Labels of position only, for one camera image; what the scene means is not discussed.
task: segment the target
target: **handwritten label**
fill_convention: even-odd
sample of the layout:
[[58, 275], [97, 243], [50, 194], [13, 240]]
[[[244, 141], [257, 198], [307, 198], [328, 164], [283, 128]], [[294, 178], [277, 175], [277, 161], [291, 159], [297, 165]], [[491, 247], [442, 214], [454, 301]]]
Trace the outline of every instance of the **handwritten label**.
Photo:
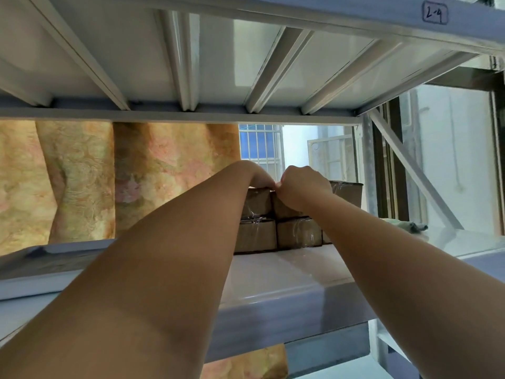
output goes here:
[[449, 22], [449, 8], [442, 3], [424, 1], [423, 21], [431, 24], [447, 25]]

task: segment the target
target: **skin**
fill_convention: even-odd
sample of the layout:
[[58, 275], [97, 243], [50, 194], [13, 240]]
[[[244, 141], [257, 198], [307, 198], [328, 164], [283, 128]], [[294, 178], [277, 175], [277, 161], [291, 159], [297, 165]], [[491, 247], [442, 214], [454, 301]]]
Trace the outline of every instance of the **skin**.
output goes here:
[[423, 377], [505, 372], [503, 283], [333, 195], [311, 168], [274, 185], [241, 161], [112, 244], [0, 350], [0, 376], [197, 379], [249, 185], [319, 223]]

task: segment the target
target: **metal security grille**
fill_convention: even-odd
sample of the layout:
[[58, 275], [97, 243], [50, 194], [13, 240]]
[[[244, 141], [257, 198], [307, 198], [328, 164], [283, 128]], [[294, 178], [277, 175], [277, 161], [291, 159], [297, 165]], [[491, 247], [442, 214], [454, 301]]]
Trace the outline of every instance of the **metal security grille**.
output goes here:
[[282, 130], [280, 125], [239, 125], [240, 156], [256, 162], [279, 181], [284, 172]]

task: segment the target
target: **person's right hand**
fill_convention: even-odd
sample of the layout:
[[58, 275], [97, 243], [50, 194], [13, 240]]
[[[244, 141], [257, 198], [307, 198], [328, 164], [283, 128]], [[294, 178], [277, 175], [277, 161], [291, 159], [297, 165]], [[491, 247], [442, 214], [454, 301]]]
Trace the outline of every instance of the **person's right hand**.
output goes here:
[[279, 199], [288, 207], [307, 214], [311, 198], [332, 194], [330, 182], [310, 166], [289, 166], [275, 184]]

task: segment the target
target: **bare arm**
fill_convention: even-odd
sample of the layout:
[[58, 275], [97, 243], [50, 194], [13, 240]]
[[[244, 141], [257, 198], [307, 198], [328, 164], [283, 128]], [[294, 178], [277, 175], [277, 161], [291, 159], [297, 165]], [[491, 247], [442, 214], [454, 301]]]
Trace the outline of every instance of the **bare arm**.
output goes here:
[[249, 185], [241, 161], [155, 210], [0, 349], [4, 379], [198, 378]]
[[426, 379], [505, 375], [505, 284], [332, 194], [290, 167], [277, 195], [315, 219]]

